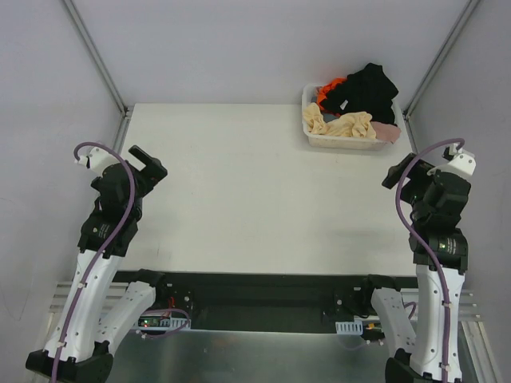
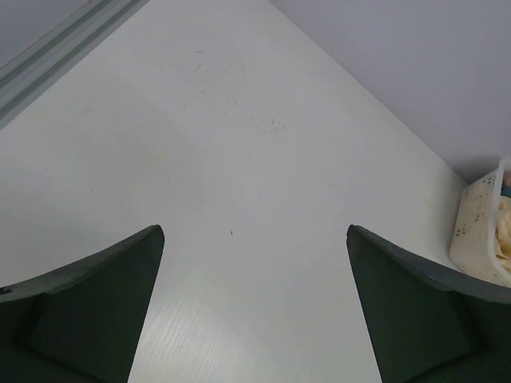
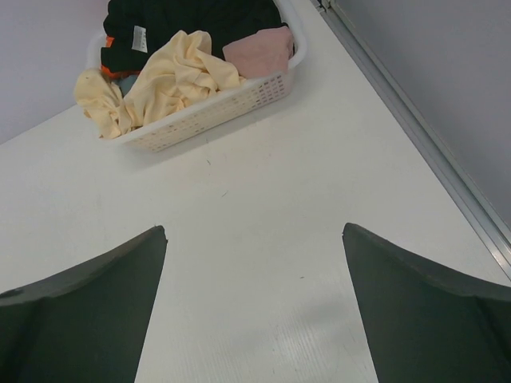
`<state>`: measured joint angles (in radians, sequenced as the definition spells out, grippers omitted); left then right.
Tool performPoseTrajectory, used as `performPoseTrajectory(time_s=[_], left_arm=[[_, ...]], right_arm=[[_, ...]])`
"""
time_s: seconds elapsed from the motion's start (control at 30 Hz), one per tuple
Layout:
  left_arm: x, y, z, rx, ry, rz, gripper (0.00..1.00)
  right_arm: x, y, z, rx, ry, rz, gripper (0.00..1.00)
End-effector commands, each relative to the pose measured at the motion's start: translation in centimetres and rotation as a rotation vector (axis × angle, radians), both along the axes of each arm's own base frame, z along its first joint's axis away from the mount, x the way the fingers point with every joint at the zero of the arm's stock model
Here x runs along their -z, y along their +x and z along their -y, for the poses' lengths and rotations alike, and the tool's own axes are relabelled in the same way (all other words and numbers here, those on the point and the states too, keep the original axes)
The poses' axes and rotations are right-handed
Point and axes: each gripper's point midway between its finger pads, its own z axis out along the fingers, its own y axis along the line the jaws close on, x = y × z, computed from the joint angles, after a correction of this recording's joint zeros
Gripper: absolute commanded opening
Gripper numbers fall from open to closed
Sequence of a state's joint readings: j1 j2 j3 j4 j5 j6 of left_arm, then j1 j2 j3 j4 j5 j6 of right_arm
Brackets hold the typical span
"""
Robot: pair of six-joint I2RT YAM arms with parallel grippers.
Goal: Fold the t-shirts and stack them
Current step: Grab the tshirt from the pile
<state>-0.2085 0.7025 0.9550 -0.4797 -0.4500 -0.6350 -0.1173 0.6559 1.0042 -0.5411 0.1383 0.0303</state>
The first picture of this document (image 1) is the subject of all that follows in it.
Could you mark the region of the black t-shirt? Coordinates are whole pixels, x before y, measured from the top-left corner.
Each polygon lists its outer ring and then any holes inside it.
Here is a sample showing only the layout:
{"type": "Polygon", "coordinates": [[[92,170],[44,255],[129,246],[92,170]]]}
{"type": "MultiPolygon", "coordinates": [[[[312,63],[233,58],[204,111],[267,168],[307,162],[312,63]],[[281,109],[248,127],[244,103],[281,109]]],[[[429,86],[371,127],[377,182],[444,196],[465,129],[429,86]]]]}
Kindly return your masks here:
{"type": "Polygon", "coordinates": [[[372,121],[395,124],[393,101],[397,95],[398,88],[384,73],[383,67],[368,63],[332,89],[320,109],[336,116],[367,112],[372,116],[372,121]]]}

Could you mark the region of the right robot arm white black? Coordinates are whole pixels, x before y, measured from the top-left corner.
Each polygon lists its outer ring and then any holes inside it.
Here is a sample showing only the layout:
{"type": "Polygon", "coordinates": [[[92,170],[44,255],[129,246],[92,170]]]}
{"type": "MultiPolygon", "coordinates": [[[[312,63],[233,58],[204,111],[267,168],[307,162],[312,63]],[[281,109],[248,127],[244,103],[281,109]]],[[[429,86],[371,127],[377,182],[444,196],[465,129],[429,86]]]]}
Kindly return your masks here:
{"type": "Polygon", "coordinates": [[[460,382],[458,319],[468,270],[468,242],[458,228],[469,199],[476,161],[447,148],[446,163],[434,166],[411,153],[391,167],[382,186],[395,189],[396,203],[411,206],[409,244],[418,280],[417,323],[413,325],[394,278],[370,275],[359,305],[378,315],[386,339],[387,382],[460,382]]]}

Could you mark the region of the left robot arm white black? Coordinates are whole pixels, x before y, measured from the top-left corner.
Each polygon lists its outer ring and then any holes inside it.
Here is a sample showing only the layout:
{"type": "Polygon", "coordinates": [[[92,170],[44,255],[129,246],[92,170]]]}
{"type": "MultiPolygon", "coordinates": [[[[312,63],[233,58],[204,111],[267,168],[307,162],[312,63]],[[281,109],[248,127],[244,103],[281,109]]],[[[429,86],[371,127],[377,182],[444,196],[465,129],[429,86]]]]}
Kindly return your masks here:
{"type": "Polygon", "coordinates": [[[88,155],[76,155],[81,166],[96,173],[91,186],[98,196],[81,227],[79,254],[61,317],[40,350],[29,353],[26,368],[52,382],[105,382],[117,347],[147,310],[161,310],[168,290],[163,275],[140,270],[124,296],[101,316],[113,277],[142,218],[142,200],[168,174],[156,157],[133,145],[129,153],[144,166],[136,169],[112,149],[92,142],[88,155]]]}

